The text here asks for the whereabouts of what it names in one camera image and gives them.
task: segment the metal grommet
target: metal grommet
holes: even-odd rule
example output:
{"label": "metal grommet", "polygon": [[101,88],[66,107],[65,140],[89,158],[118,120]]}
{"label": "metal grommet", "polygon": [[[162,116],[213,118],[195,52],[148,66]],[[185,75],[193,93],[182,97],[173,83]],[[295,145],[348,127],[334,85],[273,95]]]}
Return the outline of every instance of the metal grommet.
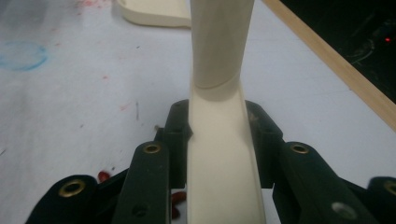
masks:
{"label": "metal grommet", "polygon": [[291,150],[293,150],[294,152],[300,153],[300,154],[306,154],[309,152],[309,149],[306,147],[303,147],[301,145],[293,145],[290,147]]}
{"label": "metal grommet", "polygon": [[152,154],[152,153],[157,153],[161,150],[161,147],[159,145],[148,145],[145,148],[143,148],[143,151]]}
{"label": "metal grommet", "polygon": [[59,196],[69,198],[80,194],[85,189],[85,182],[80,179],[74,179],[65,183],[59,189]]}
{"label": "metal grommet", "polygon": [[345,203],[332,203],[332,210],[344,219],[354,220],[358,218],[355,209]]}
{"label": "metal grommet", "polygon": [[396,182],[387,181],[384,184],[384,188],[391,194],[396,196]]}

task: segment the dark background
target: dark background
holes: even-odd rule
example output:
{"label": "dark background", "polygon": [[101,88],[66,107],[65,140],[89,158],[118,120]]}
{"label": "dark background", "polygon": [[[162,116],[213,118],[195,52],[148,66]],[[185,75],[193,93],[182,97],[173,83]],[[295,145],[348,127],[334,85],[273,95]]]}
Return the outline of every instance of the dark background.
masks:
{"label": "dark background", "polygon": [[281,0],[396,104],[396,0]]}

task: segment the wooden strip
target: wooden strip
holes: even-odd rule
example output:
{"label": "wooden strip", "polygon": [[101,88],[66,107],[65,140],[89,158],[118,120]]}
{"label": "wooden strip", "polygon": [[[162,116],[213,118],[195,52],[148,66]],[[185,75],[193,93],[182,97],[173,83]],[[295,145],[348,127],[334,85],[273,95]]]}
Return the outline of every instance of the wooden strip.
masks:
{"label": "wooden strip", "polygon": [[262,0],[339,76],[374,112],[396,132],[396,104],[327,44],[279,0]]}

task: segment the cream plastic block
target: cream plastic block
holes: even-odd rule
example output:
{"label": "cream plastic block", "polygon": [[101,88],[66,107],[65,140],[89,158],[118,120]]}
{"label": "cream plastic block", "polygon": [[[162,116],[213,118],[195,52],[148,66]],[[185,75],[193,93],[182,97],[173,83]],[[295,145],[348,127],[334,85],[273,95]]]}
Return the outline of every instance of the cream plastic block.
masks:
{"label": "cream plastic block", "polygon": [[122,16],[140,25],[190,27],[185,0],[117,0]]}
{"label": "cream plastic block", "polygon": [[239,80],[253,0],[191,0],[189,224],[265,223]]}

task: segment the white surface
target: white surface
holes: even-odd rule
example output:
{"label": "white surface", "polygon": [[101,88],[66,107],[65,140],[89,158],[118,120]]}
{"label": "white surface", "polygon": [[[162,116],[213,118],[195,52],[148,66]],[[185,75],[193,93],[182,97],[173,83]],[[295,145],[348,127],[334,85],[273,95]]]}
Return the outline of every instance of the white surface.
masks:
{"label": "white surface", "polygon": [[[30,71],[0,68],[0,223],[23,223],[68,175],[122,171],[170,105],[189,97],[190,30],[133,25],[109,0],[86,2],[0,2],[0,44],[29,41],[48,55]],[[395,132],[261,1],[242,74],[246,98],[286,141],[315,147],[364,187],[396,176]],[[270,191],[267,223],[279,223]]]}

